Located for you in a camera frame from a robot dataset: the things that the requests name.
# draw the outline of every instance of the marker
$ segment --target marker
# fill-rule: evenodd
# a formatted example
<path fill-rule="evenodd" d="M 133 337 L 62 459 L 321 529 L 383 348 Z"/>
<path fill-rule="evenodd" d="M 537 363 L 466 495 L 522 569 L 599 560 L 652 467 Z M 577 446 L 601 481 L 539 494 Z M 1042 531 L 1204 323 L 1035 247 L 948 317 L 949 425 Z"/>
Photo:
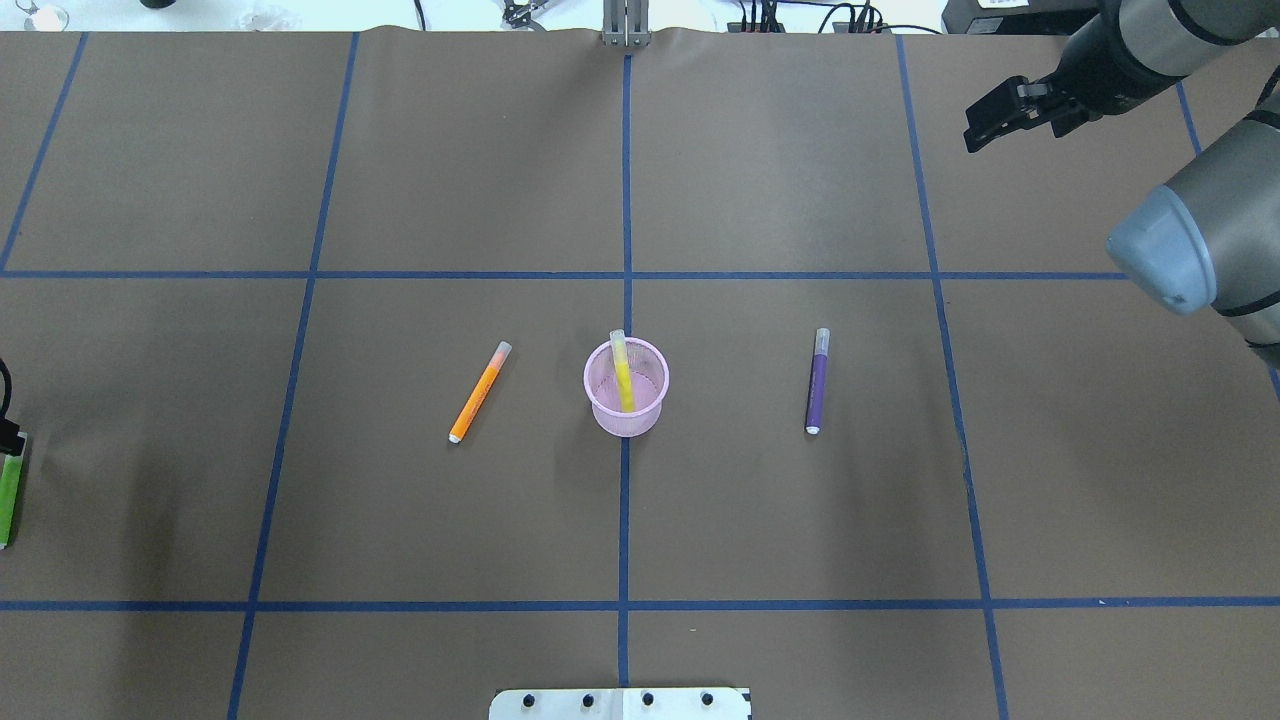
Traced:
<path fill-rule="evenodd" d="M 18 433 L 26 443 L 27 433 Z M 22 479 L 22 462 L 26 459 L 27 447 L 22 455 L 4 455 L 4 469 L 0 470 L 0 550 L 9 544 L 9 533 L 13 530 L 13 515 L 18 503 L 18 480 Z"/>
<path fill-rule="evenodd" d="M 471 397 L 467 398 L 467 404 L 462 406 L 462 413 L 458 413 L 458 419 L 454 420 L 453 427 L 449 428 L 449 442 L 453 445 L 462 442 L 462 438 L 467 436 L 471 420 L 476 419 L 476 413 L 479 413 L 480 406 L 484 405 L 484 398 L 489 395 L 489 388 L 493 387 L 493 382 L 498 379 L 498 370 L 500 370 L 502 364 L 507 361 L 507 355 L 509 352 L 509 342 L 502 341 L 498 343 L 498 350 L 495 350 L 493 357 L 489 359 L 489 365 L 484 369 L 484 373 L 476 382 L 475 389 L 471 391 Z"/>
<path fill-rule="evenodd" d="M 613 377 L 618 383 L 618 405 L 623 413 L 636 411 L 636 396 L 631 391 L 631 363 L 627 361 L 627 337 L 622 331 L 609 333 L 613 346 Z"/>
<path fill-rule="evenodd" d="M 813 366 L 809 370 L 809 410 L 804 416 L 804 432 L 815 436 L 822 429 L 822 393 L 827 389 L 827 347 L 831 331 L 818 328 L 813 341 Z"/>

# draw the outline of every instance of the orange marker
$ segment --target orange marker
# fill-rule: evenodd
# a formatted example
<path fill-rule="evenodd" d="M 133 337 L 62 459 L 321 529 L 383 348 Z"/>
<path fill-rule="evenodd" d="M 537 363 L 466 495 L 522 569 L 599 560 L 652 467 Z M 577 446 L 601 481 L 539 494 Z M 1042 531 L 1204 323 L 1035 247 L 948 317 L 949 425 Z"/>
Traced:
<path fill-rule="evenodd" d="M 462 438 L 467 436 L 471 420 L 476 419 L 476 413 L 484 405 L 484 398 L 489 395 L 493 382 L 498 379 L 498 370 L 507 361 L 507 354 L 509 352 L 509 342 L 503 341 L 498 343 L 498 350 L 494 351 L 493 357 L 489 360 L 489 366 L 484 369 L 484 374 L 480 375 L 475 389 L 471 391 L 471 397 L 467 398 L 467 404 L 462 406 L 462 413 L 458 413 L 458 419 L 453 421 L 453 427 L 449 429 L 449 442 L 453 445 L 462 442 Z"/>

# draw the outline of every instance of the grid line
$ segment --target grid line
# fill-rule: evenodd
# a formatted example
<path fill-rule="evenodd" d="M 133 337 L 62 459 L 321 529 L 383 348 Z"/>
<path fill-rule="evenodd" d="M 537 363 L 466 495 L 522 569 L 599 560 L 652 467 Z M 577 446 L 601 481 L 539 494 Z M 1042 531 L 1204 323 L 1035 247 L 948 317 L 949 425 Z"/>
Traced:
<path fill-rule="evenodd" d="M 18 242 L 18 232 L 22 229 L 22 219 L 27 214 L 27 202 L 31 201 L 31 195 L 36 191 L 36 179 L 40 177 L 40 168 L 45 164 L 45 154 L 49 152 L 49 145 L 54 141 L 54 131 L 58 129 L 58 120 L 63 115 L 63 106 L 67 105 L 67 96 L 72 92 L 72 83 L 76 82 L 76 70 L 79 69 L 81 58 L 84 56 L 84 46 L 88 44 L 88 33 L 82 32 L 79 41 L 76 42 L 76 54 L 72 55 L 72 64 L 67 68 L 67 77 L 63 79 L 63 88 L 58 92 L 58 101 L 54 102 L 54 111 L 49 117 L 49 126 L 45 128 L 45 136 L 40 140 L 40 149 L 36 151 L 36 159 L 31 163 L 31 173 L 27 174 L 27 184 L 22 188 L 22 197 L 18 199 L 18 209 L 13 214 L 13 223 L 9 225 L 9 236 L 4 241 L 4 250 L 0 250 L 0 270 L 9 264 L 9 256 L 13 255 L 13 246 Z"/>
<path fill-rule="evenodd" d="M 356 72 L 356 54 L 360 50 L 360 33 L 351 33 L 351 46 L 347 51 L 347 72 L 342 83 L 342 97 L 338 101 L 338 119 L 334 123 L 333 143 L 329 150 L 329 167 L 325 173 L 324 193 L 320 197 L 320 213 L 316 218 L 316 234 L 311 247 L 311 268 L 307 287 L 302 295 L 302 310 L 298 314 L 298 331 L 293 342 L 293 359 L 289 364 L 289 379 L 284 389 L 284 407 L 280 411 L 280 430 L 275 439 L 275 455 L 271 460 L 271 477 L 266 487 L 266 502 L 262 507 L 262 525 L 259 530 L 257 552 L 253 557 L 253 577 L 248 591 L 248 607 L 244 611 L 244 624 L 241 630 L 239 652 L 236 656 L 236 674 L 232 679 L 230 700 L 227 706 L 228 720 L 236 720 L 239 714 L 241 691 L 244 687 L 244 671 L 248 666 L 248 651 L 253 641 L 253 623 L 257 616 L 257 601 L 262 588 L 262 570 L 266 565 L 266 548 L 271 537 L 271 519 L 275 514 L 275 498 L 280 487 L 280 470 L 284 465 L 284 447 L 289 436 L 289 421 L 293 416 L 293 398 L 298 387 L 298 372 L 302 365 L 302 352 L 306 347 L 307 325 L 311 320 L 311 302 L 315 297 L 316 272 L 320 269 L 320 254 L 324 251 L 324 232 L 329 219 L 329 201 L 333 196 L 334 176 L 338 170 L 338 154 L 342 149 L 342 131 L 347 120 L 347 102 L 351 99 L 351 81 Z"/>
<path fill-rule="evenodd" d="M 617 612 L 613 600 L 259 601 L 260 614 L 284 612 Z M 0 600 L 0 612 L 246 612 L 248 601 Z M 1280 596 L 1108 596 L 886 600 L 631 600 L 631 612 L 852 612 L 929 610 L 1126 610 L 1149 607 L 1280 607 Z"/>
<path fill-rule="evenodd" d="M 1192 141 L 1192 150 L 1197 155 L 1201 154 L 1199 133 L 1196 132 L 1196 120 L 1192 118 L 1192 105 L 1187 100 L 1187 88 L 1183 87 L 1183 81 L 1178 81 L 1178 105 L 1183 109 L 1183 122 L 1187 123 L 1187 135 Z"/>
<path fill-rule="evenodd" d="M 943 270 L 945 281 L 1124 281 L 1124 273 Z M 0 279 L 931 281 L 925 270 L 0 270 Z"/>
<path fill-rule="evenodd" d="M 631 54 L 622 56 L 622 333 L 631 336 Z M 631 684 L 631 438 L 618 439 L 618 687 Z"/>
<path fill-rule="evenodd" d="M 929 273 L 933 275 L 933 304 L 938 315 L 938 334 L 942 341 L 942 359 L 947 369 L 947 386 L 951 393 L 951 415 L 955 423 L 956 438 L 964 460 L 964 486 L 969 506 L 969 534 L 973 541 L 973 555 L 978 570 L 978 589 L 983 601 L 983 621 L 987 628 L 987 652 L 991 657 L 991 678 L 996 692 L 996 710 L 1000 720 L 1009 720 L 1009 701 L 1005 694 L 1005 671 L 1000 659 L 1000 637 L 996 633 L 996 614 L 991 607 L 991 583 L 987 577 L 987 555 L 982 542 L 982 521 L 978 516 L 978 493 L 973 487 L 973 465 L 969 460 L 969 438 L 964 427 L 964 407 L 960 404 L 960 383 L 956 379 L 955 356 L 951 351 L 951 329 L 947 324 L 946 299 L 942 295 L 942 273 L 938 266 L 937 243 L 933 236 L 933 215 L 929 211 L 929 193 L 924 182 L 924 163 L 920 158 L 920 137 L 915 126 L 915 105 L 911 101 L 911 78 L 906 67 L 906 47 L 902 36 L 895 36 L 897 46 L 897 68 L 902 81 L 902 105 L 906 110 L 906 128 L 911 141 L 911 163 L 915 169 L 915 191 L 920 201 L 920 222 L 924 225 L 924 245 L 929 256 Z"/>

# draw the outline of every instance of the pink mesh cup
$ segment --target pink mesh cup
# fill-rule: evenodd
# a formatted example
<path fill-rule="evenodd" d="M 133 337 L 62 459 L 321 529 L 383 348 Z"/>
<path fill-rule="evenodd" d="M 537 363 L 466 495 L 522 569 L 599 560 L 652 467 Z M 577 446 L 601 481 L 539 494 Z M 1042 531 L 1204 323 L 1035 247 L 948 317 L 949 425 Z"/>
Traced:
<path fill-rule="evenodd" d="M 618 400 L 618 382 L 613 372 L 613 351 L 608 342 L 595 348 L 582 369 L 582 387 L 591 401 L 595 421 L 609 434 L 636 437 L 658 421 L 662 398 L 667 396 L 671 378 L 667 359 L 648 342 L 627 338 L 627 363 L 631 365 L 631 392 L 636 411 L 623 413 Z"/>

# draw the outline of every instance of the metal bracket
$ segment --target metal bracket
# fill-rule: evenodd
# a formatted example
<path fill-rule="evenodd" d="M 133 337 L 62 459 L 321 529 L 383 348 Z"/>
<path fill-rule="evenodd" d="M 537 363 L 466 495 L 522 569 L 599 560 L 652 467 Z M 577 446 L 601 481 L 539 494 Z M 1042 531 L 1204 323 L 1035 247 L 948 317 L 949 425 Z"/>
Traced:
<path fill-rule="evenodd" d="M 605 45 L 643 47 L 653 40 L 649 32 L 649 0 L 604 0 Z"/>
<path fill-rule="evenodd" d="M 503 691 L 489 720 L 751 720 L 746 688 Z"/>
<path fill-rule="evenodd" d="M 534 20 L 534 13 L 541 10 L 548 1 L 549 0 L 529 0 L 529 3 L 521 5 L 516 3 L 516 0 L 504 0 L 502 22 L 504 22 L 511 29 L 530 28 L 535 31 L 545 31 L 547 28 Z"/>

